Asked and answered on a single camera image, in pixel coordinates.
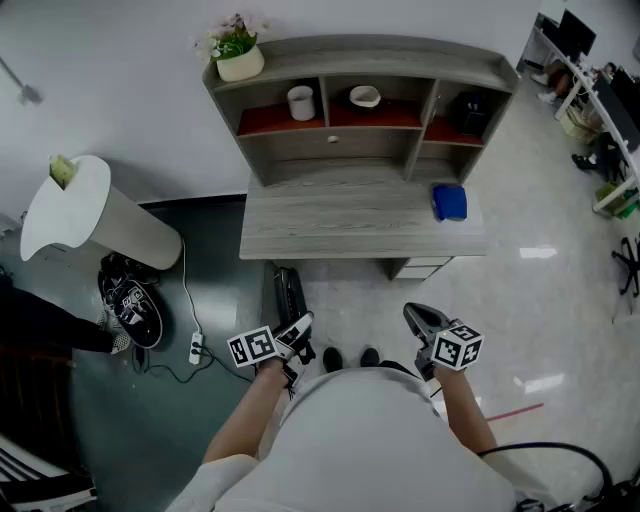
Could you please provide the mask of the pink flowers in cream pot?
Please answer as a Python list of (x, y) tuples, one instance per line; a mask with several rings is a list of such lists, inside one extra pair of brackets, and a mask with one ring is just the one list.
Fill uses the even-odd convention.
[(259, 75), (265, 65), (258, 36), (269, 27), (258, 15), (236, 13), (214, 24), (193, 43), (196, 54), (213, 63), (226, 83)]

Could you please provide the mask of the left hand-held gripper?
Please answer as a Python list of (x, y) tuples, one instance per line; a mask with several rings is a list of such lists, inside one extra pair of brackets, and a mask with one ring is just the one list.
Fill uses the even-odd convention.
[(292, 390), (303, 371), (292, 368), (290, 362), (308, 365), (316, 358), (307, 332), (310, 330), (314, 314), (306, 312), (298, 321), (274, 334), (268, 326), (240, 334), (227, 341), (233, 362), (237, 368), (258, 366), (265, 361), (276, 359), (282, 363), (282, 372), (287, 377), (286, 388)]

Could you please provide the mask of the black helmet with gear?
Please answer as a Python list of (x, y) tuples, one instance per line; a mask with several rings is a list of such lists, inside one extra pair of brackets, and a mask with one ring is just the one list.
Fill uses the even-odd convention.
[(163, 321), (154, 299), (159, 273), (151, 267), (111, 252), (101, 259), (98, 288), (103, 303), (132, 341), (143, 349), (159, 344)]

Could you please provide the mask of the grey wooden desk hutch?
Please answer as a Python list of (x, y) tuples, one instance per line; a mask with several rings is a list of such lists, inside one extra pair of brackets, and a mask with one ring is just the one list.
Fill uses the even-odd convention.
[[(282, 168), (319, 169), (337, 161), (388, 165), (402, 178), (438, 169), (467, 177), (500, 123), (518, 75), (497, 53), (406, 36), (331, 35), (265, 43), (262, 72), (226, 83), (210, 64), (203, 82), (257, 181), (270, 185)], [(287, 92), (314, 91), (316, 115), (291, 117)], [(371, 85), (375, 109), (349, 92)], [(451, 106), (461, 92), (480, 94), (488, 122), (480, 137), (459, 133)]]

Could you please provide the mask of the blue cloth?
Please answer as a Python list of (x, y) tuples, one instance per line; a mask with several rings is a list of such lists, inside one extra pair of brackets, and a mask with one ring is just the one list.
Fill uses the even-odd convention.
[(432, 188), (432, 203), (439, 221), (463, 221), (468, 216), (466, 191), (460, 185), (435, 185)]

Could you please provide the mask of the person's right forearm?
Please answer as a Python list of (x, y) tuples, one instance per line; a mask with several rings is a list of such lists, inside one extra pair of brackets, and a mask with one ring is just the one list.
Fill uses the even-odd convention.
[(476, 454), (495, 449), (496, 438), (464, 372), (436, 366), (434, 376), (441, 387), (449, 427), (460, 443)]

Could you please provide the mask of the brown wooden bench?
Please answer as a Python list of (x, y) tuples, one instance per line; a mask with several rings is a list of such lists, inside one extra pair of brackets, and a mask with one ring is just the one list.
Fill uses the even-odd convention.
[(81, 470), (68, 349), (0, 345), (0, 434), (62, 469)]

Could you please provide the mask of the red floor tape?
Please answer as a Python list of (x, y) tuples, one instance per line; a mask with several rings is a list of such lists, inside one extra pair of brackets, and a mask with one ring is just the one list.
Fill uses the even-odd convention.
[(526, 406), (526, 407), (523, 407), (523, 408), (515, 409), (515, 410), (512, 410), (512, 411), (508, 411), (508, 412), (504, 412), (504, 413), (501, 413), (501, 414), (498, 414), (498, 415), (494, 415), (494, 416), (488, 417), (487, 421), (488, 422), (494, 422), (494, 421), (498, 421), (498, 420), (502, 420), (502, 419), (515, 417), (515, 416), (518, 416), (518, 415), (521, 415), (521, 414), (524, 414), (524, 413), (527, 413), (527, 412), (531, 412), (531, 411), (540, 409), (542, 407), (544, 407), (544, 403), (536, 403), (536, 404), (529, 405), (529, 406)]

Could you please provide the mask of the black computer monitor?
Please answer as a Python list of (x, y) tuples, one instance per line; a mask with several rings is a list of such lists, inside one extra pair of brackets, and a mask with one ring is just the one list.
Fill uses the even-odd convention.
[(588, 56), (596, 40), (596, 33), (575, 14), (566, 9), (562, 15), (560, 31), (577, 56)]

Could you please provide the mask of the person's white shirt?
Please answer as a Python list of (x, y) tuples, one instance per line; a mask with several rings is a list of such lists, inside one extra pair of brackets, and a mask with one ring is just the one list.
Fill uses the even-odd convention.
[(202, 463), (166, 512), (552, 512), (557, 506), (519, 451), (470, 451), (419, 379), (377, 366), (306, 384), (265, 456)]

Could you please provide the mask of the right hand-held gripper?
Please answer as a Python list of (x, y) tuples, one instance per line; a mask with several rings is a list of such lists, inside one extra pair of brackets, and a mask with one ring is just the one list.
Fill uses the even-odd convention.
[(462, 371), (474, 364), (484, 336), (465, 324), (450, 327), (451, 320), (440, 310), (423, 304), (406, 303), (403, 316), (411, 333), (424, 345), (415, 366), (425, 381), (434, 378), (436, 366)]

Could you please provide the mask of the white round side table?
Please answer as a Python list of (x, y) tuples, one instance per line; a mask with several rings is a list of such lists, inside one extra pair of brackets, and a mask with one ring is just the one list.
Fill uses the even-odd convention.
[(97, 156), (71, 160), (75, 175), (66, 187), (47, 177), (23, 223), (20, 255), (30, 260), (49, 245), (78, 248), (88, 241), (157, 270), (179, 260), (179, 233), (112, 185), (109, 165)]

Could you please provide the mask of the white cylindrical cup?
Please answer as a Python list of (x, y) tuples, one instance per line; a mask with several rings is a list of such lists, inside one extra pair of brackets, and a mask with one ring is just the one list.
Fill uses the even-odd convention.
[(287, 102), (291, 117), (300, 122), (312, 120), (315, 115), (314, 91), (306, 85), (299, 85), (287, 92)]

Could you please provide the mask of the black pen holder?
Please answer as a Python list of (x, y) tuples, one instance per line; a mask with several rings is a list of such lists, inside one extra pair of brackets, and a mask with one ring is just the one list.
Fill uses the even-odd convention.
[(473, 92), (459, 93), (451, 106), (451, 122), (459, 133), (480, 137), (488, 122), (485, 99)]

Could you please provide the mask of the black white striped frame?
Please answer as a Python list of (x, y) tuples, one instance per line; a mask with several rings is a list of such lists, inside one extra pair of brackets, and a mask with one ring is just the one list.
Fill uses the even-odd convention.
[(90, 477), (61, 469), (0, 434), (0, 512), (70, 512), (96, 500)]

